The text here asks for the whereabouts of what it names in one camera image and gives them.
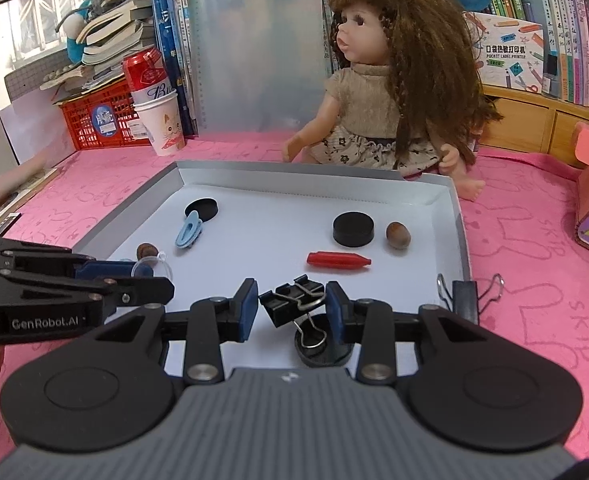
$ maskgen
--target black hockey puck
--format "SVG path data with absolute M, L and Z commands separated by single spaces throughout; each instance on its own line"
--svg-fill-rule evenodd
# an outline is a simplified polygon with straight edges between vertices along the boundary
M 344 247 L 362 247 L 375 236 L 375 223 L 365 213 L 343 213 L 332 222 L 332 237 Z
M 325 341 L 315 348 L 305 348 L 303 346 L 304 344 L 315 346 L 324 337 L 323 332 L 313 328 L 310 320 L 305 319 L 300 324 L 303 336 L 299 330 L 294 333 L 294 347 L 297 349 L 302 363 L 310 368 L 325 368 L 346 364 L 350 359 L 354 345 L 339 344 L 335 341 L 332 337 L 331 324 L 325 314 L 316 314 L 312 318 L 315 322 L 315 327 L 326 333 Z
M 186 208 L 186 216 L 193 211 L 196 211 L 199 214 L 199 218 L 201 218 L 202 222 L 207 222 L 208 220 L 212 220 L 216 214 L 219 213 L 219 206 L 213 198 L 200 198 L 188 205 Z

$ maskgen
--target pink desk mat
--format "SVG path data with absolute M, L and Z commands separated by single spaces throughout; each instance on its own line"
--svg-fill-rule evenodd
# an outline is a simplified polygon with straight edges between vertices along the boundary
M 280 160 L 274 142 L 194 140 L 176 158 Z M 148 147 L 79 152 L 26 204 L 9 238 L 72 247 L 92 226 L 174 158 Z M 566 367 L 581 383 L 584 408 L 567 447 L 589 457 L 589 251 L 572 238 L 576 170 L 546 155 L 482 150 L 473 169 L 487 187 L 462 202 L 473 276 L 483 290 L 494 273 L 504 297 L 484 327 Z M 6 348 L 1 383 L 61 343 Z M 0 459 L 13 449 L 0 417 Z

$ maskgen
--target silver screw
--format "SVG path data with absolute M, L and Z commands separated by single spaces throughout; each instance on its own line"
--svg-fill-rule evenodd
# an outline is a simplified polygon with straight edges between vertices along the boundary
M 392 368 L 379 363 L 372 363 L 361 368 L 361 375 L 371 381 L 383 381 L 391 377 L 392 374 Z
M 212 365 L 198 364 L 188 368 L 188 377 L 193 381 L 211 381 L 219 371 Z

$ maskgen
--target acorn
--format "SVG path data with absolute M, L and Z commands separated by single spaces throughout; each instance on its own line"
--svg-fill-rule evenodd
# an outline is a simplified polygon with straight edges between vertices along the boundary
M 388 245 L 395 249 L 405 249 L 411 244 L 411 234 L 407 227 L 400 222 L 392 222 L 385 230 Z
M 158 256 L 159 250 L 152 244 L 141 244 L 136 248 L 136 259 L 141 260 L 146 256 Z

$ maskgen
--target doll hair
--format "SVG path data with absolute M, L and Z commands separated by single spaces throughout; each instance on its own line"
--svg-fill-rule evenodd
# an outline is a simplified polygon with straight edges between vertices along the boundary
M 340 67 L 350 65 L 337 46 L 341 12 L 365 4 L 379 12 L 391 54 L 387 90 L 399 106 L 396 156 L 411 139 L 436 133 L 475 163 L 472 132 L 502 116 L 486 101 L 475 67 L 473 39 L 456 0 L 330 0 L 332 48 Z

